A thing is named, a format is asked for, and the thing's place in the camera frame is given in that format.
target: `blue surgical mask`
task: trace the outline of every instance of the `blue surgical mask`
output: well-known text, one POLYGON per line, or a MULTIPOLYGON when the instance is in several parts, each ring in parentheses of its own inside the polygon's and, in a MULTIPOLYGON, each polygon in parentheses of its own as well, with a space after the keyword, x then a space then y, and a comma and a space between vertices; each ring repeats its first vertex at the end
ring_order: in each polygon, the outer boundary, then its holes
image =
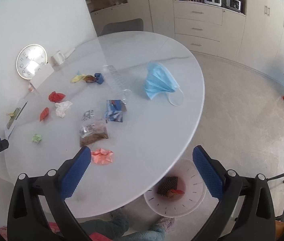
MULTIPOLYGON (((169 70, 164 67, 159 62, 151 62, 148 67, 148 74, 146 76, 146 81, 144 83, 144 90, 146 95, 152 100, 160 92, 176 92, 179 90, 180 86, 177 81, 174 79, 169 70)), ((174 106, 179 106, 180 104, 172 103, 170 96, 168 95, 169 102, 174 106)))

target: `crumpled pink paper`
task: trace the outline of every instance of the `crumpled pink paper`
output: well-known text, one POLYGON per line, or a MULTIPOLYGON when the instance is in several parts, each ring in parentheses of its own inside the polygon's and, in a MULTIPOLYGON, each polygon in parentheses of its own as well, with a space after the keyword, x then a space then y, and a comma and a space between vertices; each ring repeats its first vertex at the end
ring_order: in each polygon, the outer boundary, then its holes
POLYGON ((110 150, 106 150, 103 148, 99 148, 96 151, 91 151, 93 162, 96 164, 110 164, 112 161, 111 156, 113 155, 113 152, 110 150))

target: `person's foot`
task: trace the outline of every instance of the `person's foot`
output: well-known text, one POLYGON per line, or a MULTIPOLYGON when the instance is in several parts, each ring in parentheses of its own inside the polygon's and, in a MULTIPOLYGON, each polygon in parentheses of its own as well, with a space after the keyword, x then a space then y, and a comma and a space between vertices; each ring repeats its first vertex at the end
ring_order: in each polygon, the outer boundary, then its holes
POLYGON ((175 218, 162 217, 155 223, 154 226, 161 227, 167 232, 168 230, 172 229, 174 222, 175 222, 175 218))
POLYGON ((114 219, 118 216, 124 216, 122 208, 123 207, 120 207, 120 208, 110 212, 112 219, 114 219))

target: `clock face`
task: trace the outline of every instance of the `clock face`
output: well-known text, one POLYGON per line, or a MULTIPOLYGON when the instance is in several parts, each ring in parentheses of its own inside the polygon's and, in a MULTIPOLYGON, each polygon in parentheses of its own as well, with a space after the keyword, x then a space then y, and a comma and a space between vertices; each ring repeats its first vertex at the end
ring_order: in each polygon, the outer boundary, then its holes
POLYGON ((45 49, 38 44, 31 44, 19 53, 16 68, 22 78, 31 80, 35 73, 46 64, 47 54, 45 49))

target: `clear plastic bottle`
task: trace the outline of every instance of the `clear plastic bottle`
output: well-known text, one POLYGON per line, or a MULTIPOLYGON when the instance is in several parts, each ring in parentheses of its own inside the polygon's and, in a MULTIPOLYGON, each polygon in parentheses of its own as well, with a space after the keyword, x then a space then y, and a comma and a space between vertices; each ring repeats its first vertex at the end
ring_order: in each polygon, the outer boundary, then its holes
POLYGON ((115 94, 115 97, 118 97, 118 99, 114 100, 121 100, 124 104, 127 104, 132 92, 124 83, 123 78, 118 73, 117 69, 112 65, 105 65, 102 69, 102 75, 104 80, 110 86, 112 92, 115 94))

